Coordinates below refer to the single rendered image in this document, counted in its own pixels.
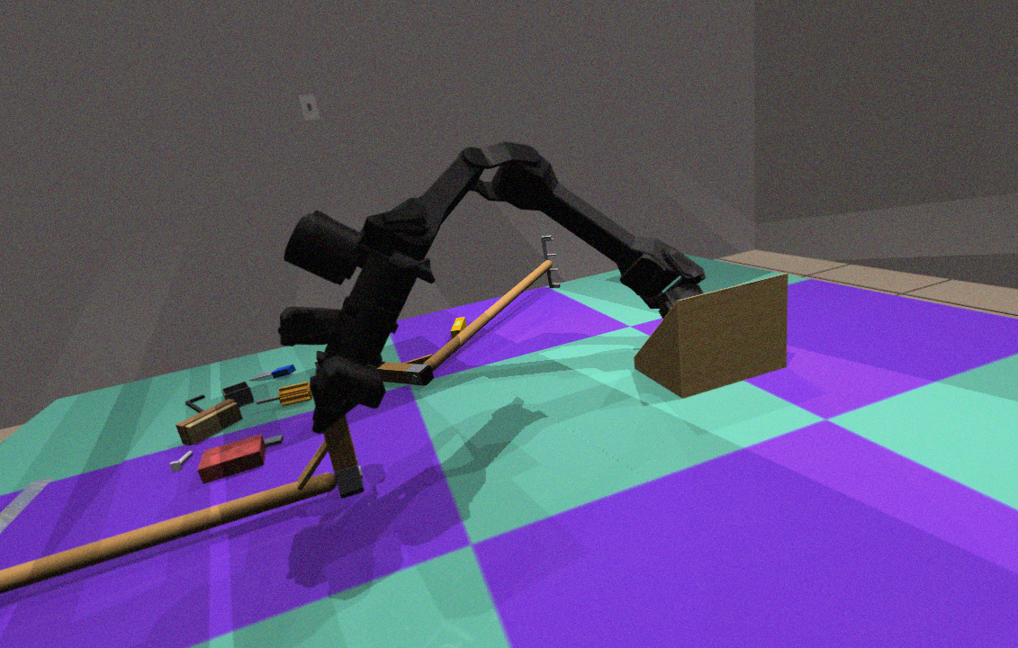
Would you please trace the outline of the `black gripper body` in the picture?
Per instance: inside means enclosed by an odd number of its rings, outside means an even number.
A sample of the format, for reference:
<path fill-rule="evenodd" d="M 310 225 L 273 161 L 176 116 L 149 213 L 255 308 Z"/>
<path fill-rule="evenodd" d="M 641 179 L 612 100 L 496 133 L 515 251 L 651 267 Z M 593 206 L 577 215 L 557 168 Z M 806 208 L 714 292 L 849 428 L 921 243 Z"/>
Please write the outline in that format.
<path fill-rule="evenodd" d="M 396 335 L 399 313 L 374 306 L 353 292 L 345 301 L 347 323 L 338 355 L 325 352 L 316 387 L 370 409 L 380 409 L 386 390 L 378 369 L 367 364 L 382 363 L 383 347 L 391 333 Z"/>

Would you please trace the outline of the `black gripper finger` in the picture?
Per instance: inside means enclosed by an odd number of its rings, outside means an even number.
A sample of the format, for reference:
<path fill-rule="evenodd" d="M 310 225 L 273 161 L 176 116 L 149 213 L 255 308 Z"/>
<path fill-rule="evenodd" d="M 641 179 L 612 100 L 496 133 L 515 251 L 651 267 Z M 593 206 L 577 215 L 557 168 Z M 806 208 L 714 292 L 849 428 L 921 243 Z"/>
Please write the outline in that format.
<path fill-rule="evenodd" d="M 320 367 L 323 364 L 324 360 L 325 360 L 325 352 L 322 352 L 322 350 L 316 350 L 316 360 L 318 360 L 318 364 L 319 364 L 319 367 Z M 316 415 L 316 411 L 317 410 L 316 410 L 316 407 L 315 407 L 314 411 L 312 412 L 312 421 L 314 421 L 314 418 L 315 418 L 315 415 Z"/>
<path fill-rule="evenodd" d="M 320 395 L 318 411 L 316 411 L 314 421 L 312 421 L 312 432 L 322 434 L 325 429 L 330 428 L 331 424 L 341 419 L 341 416 L 346 415 L 357 405 L 359 403 L 323 392 Z"/>

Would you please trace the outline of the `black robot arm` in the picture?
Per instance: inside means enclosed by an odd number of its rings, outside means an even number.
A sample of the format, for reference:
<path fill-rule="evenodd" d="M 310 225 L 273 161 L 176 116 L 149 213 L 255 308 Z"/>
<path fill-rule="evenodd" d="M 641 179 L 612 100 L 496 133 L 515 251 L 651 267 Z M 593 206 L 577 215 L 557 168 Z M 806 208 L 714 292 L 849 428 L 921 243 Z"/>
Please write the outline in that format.
<path fill-rule="evenodd" d="M 491 182 L 484 169 L 498 167 Z M 542 211 L 618 266 L 621 284 L 635 291 L 662 319 L 676 301 L 705 294 L 705 269 L 657 238 L 635 237 L 563 187 L 553 166 L 529 145 L 501 142 L 465 148 L 419 198 L 369 216 L 361 232 L 314 211 L 302 216 L 289 239 L 284 261 L 328 282 L 342 284 L 359 266 L 352 292 L 385 311 L 401 313 L 417 277 L 435 276 L 425 258 L 435 237 L 469 190 L 485 200 Z M 665 292 L 668 284 L 671 284 Z M 344 303 L 345 306 L 345 303 Z M 325 345 L 338 356 L 347 307 L 341 310 L 289 307 L 281 313 L 281 345 Z"/>

